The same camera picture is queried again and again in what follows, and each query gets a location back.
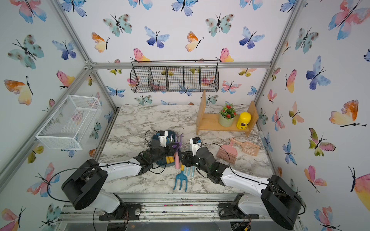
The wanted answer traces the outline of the teal fork yellow handle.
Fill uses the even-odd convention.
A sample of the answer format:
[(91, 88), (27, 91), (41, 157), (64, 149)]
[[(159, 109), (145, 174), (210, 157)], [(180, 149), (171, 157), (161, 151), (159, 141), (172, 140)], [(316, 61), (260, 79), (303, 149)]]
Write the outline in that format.
[(175, 177), (175, 183), (174, 183), (173, 190), (175, 190), (177, 188), (177, 183), (178, 182), (179, 182), (179, 190), (182, 189), (183, 182), (185, 182), (184, 191), (186, 192), (188, 190), (188, 178), (185, 175), (185, 166), (184, 165), (181, 165), (181, 172), (179, 174), (177, 174), (176, 177)]

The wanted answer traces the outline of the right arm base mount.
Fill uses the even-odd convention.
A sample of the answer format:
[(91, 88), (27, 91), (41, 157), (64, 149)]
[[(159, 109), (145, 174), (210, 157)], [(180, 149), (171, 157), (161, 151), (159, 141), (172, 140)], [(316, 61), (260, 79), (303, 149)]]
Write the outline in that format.
[(244, 194), (239, 193), (233, 202), (231, 203), (219, 203), (218, 204), (218, 215), (219, 219), (259, 219), (259, 215), (257, 214), (245, 214), (242, 210), (238, 207), (239, 202)]

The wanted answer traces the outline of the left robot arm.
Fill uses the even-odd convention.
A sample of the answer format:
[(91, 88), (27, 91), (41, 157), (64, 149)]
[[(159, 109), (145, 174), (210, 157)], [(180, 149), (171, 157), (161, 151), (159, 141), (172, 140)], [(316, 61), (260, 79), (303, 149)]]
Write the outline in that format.
[(61, 189), (75, 210), (91, 207), (113, 213), (123, 207), (123, 202), (116, 195), (105, 192), (103, 185), (120, 178), (145, 174), (157, 161), (173, 156), (179, 147), (178, 142), (163, 147), (159, 140), (152, 140), (146, 150), (127, 161), (103, 164), (89, 159), (76, 169)]

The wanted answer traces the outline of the teal shovel yellow handle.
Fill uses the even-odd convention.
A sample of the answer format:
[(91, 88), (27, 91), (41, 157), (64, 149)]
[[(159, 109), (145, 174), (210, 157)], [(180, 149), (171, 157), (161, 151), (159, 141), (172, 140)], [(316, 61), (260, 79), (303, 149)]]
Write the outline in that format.
[(173, 156), (171, 157), (166, 157), (166, 164), (171, 164), (171, 163), (174, 163), (175, 162), (175, 159)]

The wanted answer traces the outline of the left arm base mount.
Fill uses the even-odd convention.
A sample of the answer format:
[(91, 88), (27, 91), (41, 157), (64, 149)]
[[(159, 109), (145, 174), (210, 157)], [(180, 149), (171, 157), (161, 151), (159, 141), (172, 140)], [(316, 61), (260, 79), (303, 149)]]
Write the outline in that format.
[(99, 216), (100, 221), (136, 221), (139, 220), (141, 204), (124, 204), (120, 205), (114, 212), (105, 213)]

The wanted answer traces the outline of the light blue rake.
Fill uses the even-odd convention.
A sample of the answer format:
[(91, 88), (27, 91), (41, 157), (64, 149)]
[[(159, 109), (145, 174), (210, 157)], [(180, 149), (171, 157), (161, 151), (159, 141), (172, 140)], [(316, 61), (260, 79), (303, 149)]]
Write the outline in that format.
[(192, 167), (185, 167), (184, 168), (184, 173), (187, 177), (194, 178), (195, 175), (195, 166)]

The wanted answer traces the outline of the purple fork pink handle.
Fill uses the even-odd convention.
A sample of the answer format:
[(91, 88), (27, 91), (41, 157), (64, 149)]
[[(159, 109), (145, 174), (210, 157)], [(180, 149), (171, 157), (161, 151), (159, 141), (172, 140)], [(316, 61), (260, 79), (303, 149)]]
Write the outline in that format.
[(181, 161), (180, 161), (180, 157), (179, 157), (179, 151), (182, 147), (182, 138), (183, 138), (183, 134), (180, 134), (180, 135), (177, 135), (176, 136), (176, 143), (179, 143), (178, 146), (176, 146), (176, 152), (174, 154), (174, 160), (175, 160), (175, 168), (176, 169), (181, 169)]

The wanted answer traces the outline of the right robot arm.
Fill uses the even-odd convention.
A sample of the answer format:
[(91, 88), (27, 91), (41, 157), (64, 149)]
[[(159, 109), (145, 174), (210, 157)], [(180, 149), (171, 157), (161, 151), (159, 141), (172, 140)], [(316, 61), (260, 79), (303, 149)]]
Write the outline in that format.
[(236, 171), (230, 166), (216, 161), (214, 155), (206, 147), (197, 150), (180, 152), (180, 161), (186, 167), (195, 167), (206, 173), (206, 177), (214, 184), (232, 187), (259, 197), (262, 205), (253, 207), (240, 198), (237, 207), (244, 214), (269, 216), (277, 225), (293, 230), (297, 218), (305, 209), (303, 200), (281, 177), (272, 175), (270, 178), (259, 178)]

